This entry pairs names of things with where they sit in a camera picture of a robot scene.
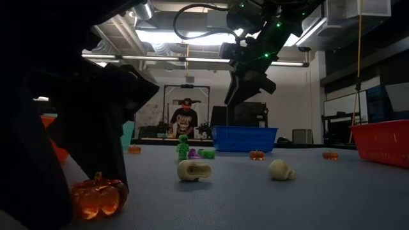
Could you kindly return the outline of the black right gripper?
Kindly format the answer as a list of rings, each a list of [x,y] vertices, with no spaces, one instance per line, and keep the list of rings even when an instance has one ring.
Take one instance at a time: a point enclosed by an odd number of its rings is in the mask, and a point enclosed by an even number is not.
[[[261,90],[273,94],[276,83],[267,77],[241,77],[248,72],[264,75],[271,62],[278,60],[278,53],[290,35],[302,35],[301,22],[261,22],[231,24],[233,29],[243,29],[244,33],[257,33],[257,38],[243,36],[246,46],[236,44],[231,49],[231,82],[225,97],[227,106],[236,106]]]

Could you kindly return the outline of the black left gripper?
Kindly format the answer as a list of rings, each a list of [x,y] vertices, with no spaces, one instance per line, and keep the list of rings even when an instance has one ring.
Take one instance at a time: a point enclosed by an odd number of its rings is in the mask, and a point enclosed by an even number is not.
[[[120,137],[122,122],[110,112],[95,112],[112,105],[137,112],[159,90],[146,75],[130,65],[108,64],[94,74],[64,82],[54,97],[57,110],[70,116],[68,152],[88,178],[101,172],[104,178],[128,184]]]

